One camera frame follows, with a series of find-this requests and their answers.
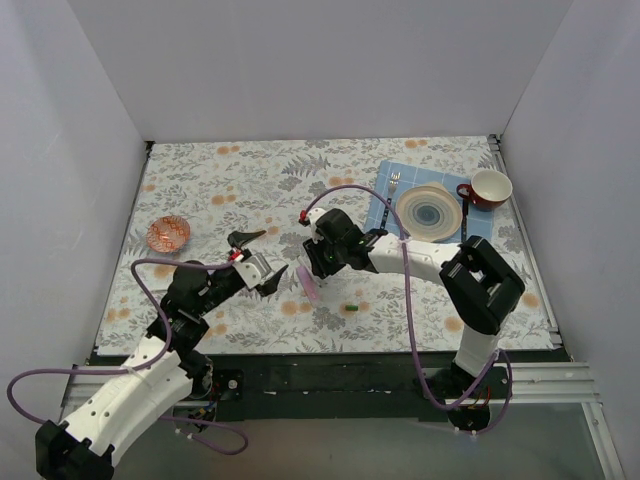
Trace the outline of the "pink highlighter pen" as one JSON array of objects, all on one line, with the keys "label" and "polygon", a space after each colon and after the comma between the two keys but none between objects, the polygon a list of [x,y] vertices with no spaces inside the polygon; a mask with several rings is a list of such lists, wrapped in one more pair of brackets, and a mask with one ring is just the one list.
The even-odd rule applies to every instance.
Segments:
[{"label": "pink highlighter pen", "polygon": [[296,268],[296,275],[309,302],[312,305],[318,304],[321,300],[320,293],[309,270],[304,265],[299,265]]}]

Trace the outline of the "white green-tipped marker pen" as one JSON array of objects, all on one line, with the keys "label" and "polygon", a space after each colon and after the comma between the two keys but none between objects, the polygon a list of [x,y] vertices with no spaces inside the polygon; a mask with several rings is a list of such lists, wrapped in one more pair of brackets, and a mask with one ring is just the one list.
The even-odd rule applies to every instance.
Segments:
[{"label": "white green-tipped marker pen", "polygon": [[296,257],[296,260],[299,265],[304,266],[307,269],[311,269],[311,264],[309,263],[309,260],[307,257],[299,255]]}]

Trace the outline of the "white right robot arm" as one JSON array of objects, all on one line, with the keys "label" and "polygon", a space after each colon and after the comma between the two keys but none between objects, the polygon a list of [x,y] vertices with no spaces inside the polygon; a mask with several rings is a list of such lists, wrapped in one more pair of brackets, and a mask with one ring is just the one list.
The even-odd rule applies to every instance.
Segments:
[{"label": "white right robot arm", "polygon": [[299,222],[311,229],[303,247],[318,278],[348,266],[443,286],[464,323],[451,366],[453,387],[469,398],[486,389],[502,324],[525,292],[523,280],[486,239],[473,235],[461,244],[439,244],[381,229],[365,233],[340,209],[303,211]]}]

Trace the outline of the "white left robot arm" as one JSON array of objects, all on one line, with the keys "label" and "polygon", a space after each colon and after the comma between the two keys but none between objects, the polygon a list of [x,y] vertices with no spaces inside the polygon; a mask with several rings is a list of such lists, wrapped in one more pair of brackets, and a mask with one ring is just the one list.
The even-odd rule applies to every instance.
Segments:
[{"label": "white left robot arm", "polygon": [[172,405],[205,398],[213,364],[196,351],[208,331],[205,314],[243,289],[266,297],[283,275],[247,244],[260,232],[232,232],[228,263],[175,263],[166,293],[152,303],[156,320],[134,352],[83,405],[35,436],[36,470],[44,479],[110,479],[124,453]]}]

